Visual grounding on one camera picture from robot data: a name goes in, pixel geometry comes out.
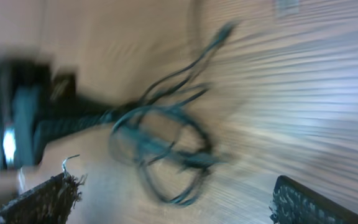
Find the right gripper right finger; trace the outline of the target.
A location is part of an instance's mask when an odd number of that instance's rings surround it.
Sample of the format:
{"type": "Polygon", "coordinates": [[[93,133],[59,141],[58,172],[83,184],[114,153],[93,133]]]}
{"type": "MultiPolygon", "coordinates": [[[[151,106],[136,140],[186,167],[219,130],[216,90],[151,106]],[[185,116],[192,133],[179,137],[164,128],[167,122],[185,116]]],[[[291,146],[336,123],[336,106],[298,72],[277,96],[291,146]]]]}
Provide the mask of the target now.
{"type": "Polygon", "coordinates": [[[278,176],[269,206],[278,224],[358,224],[358,214],[285,175],[278,176]]]}

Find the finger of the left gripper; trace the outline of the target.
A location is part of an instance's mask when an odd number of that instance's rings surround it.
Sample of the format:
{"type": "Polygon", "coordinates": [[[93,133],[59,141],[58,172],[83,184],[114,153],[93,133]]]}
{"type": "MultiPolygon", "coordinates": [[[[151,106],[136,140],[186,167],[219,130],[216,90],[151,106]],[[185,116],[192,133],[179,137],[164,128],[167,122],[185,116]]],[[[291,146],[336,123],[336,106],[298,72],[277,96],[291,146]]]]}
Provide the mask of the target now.
{"type": "Polygon", "coordinates": [[[128,111],[129,105],[115,107],[94,103],[59,105],[43,111],[35,120],[34,148],[45,149],[51,141],[93,126],[116,122],[128,111]]]}

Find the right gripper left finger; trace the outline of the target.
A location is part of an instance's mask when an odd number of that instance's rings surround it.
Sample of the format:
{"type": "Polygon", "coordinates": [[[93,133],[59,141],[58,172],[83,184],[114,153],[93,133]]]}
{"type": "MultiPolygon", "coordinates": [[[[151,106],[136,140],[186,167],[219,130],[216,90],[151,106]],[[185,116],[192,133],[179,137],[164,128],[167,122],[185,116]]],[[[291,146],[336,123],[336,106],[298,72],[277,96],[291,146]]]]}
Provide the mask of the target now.
{"type": "Polygon", "coordinates": [[[65,224],[86,177],[60,173],[0,206],[3,224],[65,224]]]}

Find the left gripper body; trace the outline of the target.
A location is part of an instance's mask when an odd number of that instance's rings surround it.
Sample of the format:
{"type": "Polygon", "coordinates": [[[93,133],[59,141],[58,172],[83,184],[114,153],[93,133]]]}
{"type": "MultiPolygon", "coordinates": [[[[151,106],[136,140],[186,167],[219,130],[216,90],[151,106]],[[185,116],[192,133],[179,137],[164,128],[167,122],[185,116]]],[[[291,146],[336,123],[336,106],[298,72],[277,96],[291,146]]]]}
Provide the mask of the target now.
{"type": "Polygon", "coordinates": [[[39,165],[49,142],[75,132],[75,72],[0,57],[0,170],[39,165]]]}

